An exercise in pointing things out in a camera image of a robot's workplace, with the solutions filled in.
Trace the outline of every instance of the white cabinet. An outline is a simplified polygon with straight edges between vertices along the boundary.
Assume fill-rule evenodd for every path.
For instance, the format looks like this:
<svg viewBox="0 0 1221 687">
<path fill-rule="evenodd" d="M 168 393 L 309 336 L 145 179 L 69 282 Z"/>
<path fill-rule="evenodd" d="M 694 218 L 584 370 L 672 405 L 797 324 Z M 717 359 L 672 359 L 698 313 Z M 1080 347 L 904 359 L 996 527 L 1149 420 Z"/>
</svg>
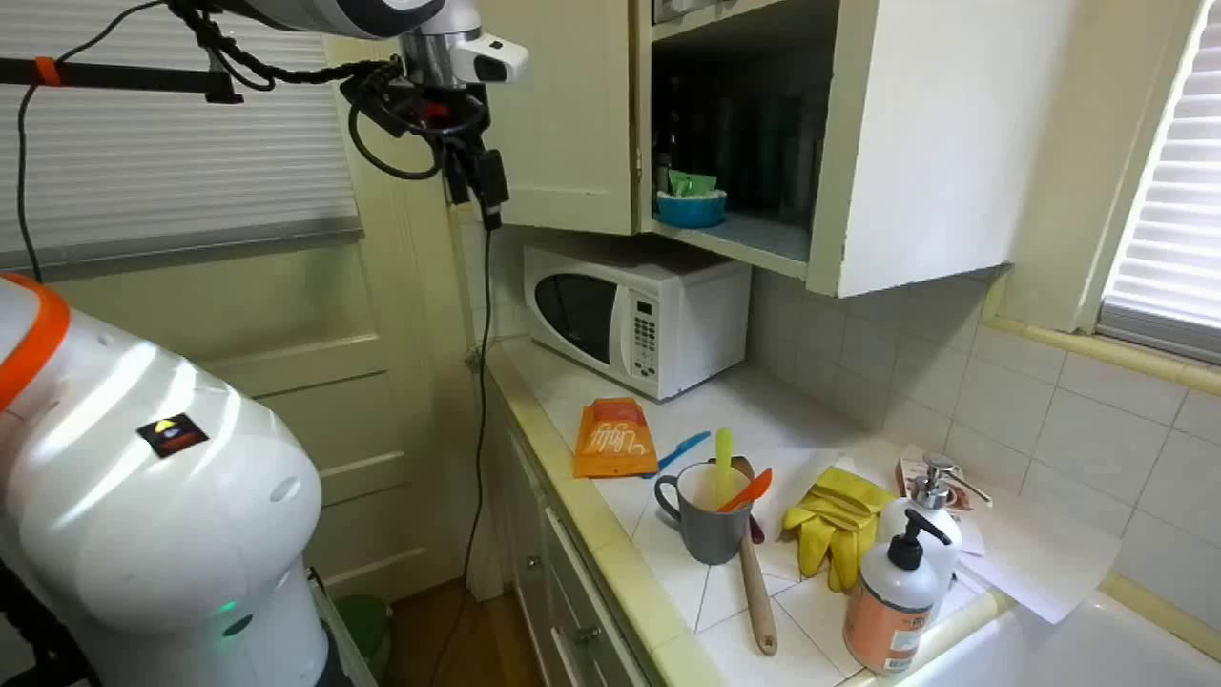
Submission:
<svg viewBox="0 0 1221 687">
<path fill-rule="evenodd" d="M 534 656 L 549 687 L 645 683 L 622 622 L 565 508 L 538 473 L 538 458 L 504 405 L 492 405 L 492 515 L 500 565 L 519 595 Z"/>
<path fill-rule="evenodd" d="M 633 233 L 851 298 L 1007 260 L 1087 0 L 694 0 L 664 23 L 633 0 L 630 31 L 622 4 L 546 4 L 603 23 L 557 23 L 538 4 L 504 23 L 538 42 L 538 84 L 496 99 L 496 137 L 519 160 L 511 218 L 599 229 L 572 206 L 584 191 L 603 218 L 622 202 Z M 729 221 L 656 225 L 660 164 L 714 172 Z"/>
</svg>

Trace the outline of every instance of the open cabinet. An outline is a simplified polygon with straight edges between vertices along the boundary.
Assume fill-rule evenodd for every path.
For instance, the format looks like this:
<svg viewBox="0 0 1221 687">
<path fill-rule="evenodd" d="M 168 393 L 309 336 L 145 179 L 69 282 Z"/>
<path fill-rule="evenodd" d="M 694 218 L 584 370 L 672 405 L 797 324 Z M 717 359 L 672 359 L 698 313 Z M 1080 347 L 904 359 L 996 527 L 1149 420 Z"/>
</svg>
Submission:
<svg viewBox="0 0 1221 687">
<path fill-rule="evenodd" d="M 580 4 L 603 23 L 553 23 L 546 4 Z M 538 0 L 515 15 L 561 27 L 530 46 L 538 92 L 519 92 L 511 118 L 496 115 L 500 145 L 523 160 L 511 164 L 519 225 L 595 229 L 565 210 L 565 195 L 607 183 L 599 198 L 626 218 L 614 233 L 664 233 L 836 298 L 1007 260 L 1061 53 L 1087 0 L 679 4 Z M 584 69 L 591 95 L 542 84 L 546 61 Z M 561 118 L 553 107 L 572 115 L 580 153 L 569 134 L 538 130 L 534 115 Z M 534 183 L 557 149 L 569 160 L 549 164 L 553 183 Z M 725 225 L 660 225 L 652 195 L 664 168 L 717 176 Z"/>
</svg>

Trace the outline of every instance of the spray bottle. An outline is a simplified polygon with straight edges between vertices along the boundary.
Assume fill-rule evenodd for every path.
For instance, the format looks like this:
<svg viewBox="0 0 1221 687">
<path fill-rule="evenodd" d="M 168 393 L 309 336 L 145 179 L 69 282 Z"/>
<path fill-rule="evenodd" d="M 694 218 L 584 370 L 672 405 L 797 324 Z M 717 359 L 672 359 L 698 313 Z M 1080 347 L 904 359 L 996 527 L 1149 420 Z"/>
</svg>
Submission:
<svg viewBox="0 0 1221 687">
<path fill-rule="evenodd" d="M 950 588 L 942 565 L 923 561 L 920 531 L 946 542 L 916 508 L 908 531 L 866 553 L 862 576 L 847 603 L 843 645 L 878 676 L 904 672 L 920 649 L 927 614 Z"/>
</svg>

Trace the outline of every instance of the door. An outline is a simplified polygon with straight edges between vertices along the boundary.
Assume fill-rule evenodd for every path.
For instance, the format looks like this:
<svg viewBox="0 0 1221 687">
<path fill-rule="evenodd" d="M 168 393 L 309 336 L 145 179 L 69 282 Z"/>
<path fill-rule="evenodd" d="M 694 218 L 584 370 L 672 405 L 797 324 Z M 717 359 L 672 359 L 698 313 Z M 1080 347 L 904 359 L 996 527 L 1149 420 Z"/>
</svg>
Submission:
<svg viewBox="0 0 1221 687">
<path fill-rule="evenodd" d="M 519 84 L 488 88 L 507 225 L 633 233 L 630 4 L 481 0 L 485 31 L 523 42 Z"/>
</svg>

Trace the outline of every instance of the sink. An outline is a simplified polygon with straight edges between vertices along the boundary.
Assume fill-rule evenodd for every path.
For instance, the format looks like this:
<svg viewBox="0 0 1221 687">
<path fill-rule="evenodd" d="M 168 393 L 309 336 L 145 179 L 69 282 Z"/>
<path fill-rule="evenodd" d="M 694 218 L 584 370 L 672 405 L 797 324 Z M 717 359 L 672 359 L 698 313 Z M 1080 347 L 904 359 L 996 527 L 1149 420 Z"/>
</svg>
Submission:
<svg viewBox="0 0 1221 687">
<path fill-rule="evenodd" d="M 1030 611 L 1007 611 L 931 664 L 904 687 L 1217 687 L 1221 664 L 1095 592 L 1061 626 Z"/>
</svg>

